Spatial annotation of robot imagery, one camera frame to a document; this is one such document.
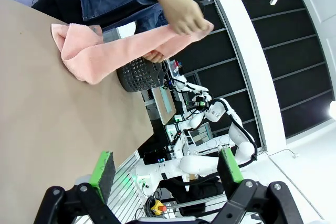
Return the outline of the person's right hand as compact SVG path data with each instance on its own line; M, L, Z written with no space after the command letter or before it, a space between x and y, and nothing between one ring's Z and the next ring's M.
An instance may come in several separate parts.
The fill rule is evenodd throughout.
M208 29L208 23L197 2L193 0L157 0L164 16L179 35L190 35Z

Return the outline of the person's left hand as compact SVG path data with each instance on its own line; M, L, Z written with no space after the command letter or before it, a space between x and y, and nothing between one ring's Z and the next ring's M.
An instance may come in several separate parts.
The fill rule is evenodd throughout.
M168 59L167 56L163 55L161 52L156 50L152 50L143 55L142 57L152 63L161 63L164 60Z

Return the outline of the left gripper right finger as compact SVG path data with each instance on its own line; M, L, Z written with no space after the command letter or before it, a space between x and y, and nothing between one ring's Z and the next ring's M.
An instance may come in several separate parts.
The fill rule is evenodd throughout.
M257 213L263 223L303 223L288 186L282 181L267 187L244 179L229 148L219 152L217 171L227 202L212 223L241 223L246 213Z

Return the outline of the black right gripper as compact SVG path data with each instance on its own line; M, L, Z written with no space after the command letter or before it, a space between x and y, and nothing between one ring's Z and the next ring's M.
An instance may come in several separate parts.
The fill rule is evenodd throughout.
M197 110L207 110L211 96L209 94L197 94L190 102L190 105Z

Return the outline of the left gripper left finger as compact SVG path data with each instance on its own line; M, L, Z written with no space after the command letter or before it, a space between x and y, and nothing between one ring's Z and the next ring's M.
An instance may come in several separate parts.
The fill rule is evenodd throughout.
M89 216L93 223L119 223L107 206L115 171L113 153L101 152L88 182L70 190L60 186L46 190L34 223L74 223L80 216Z

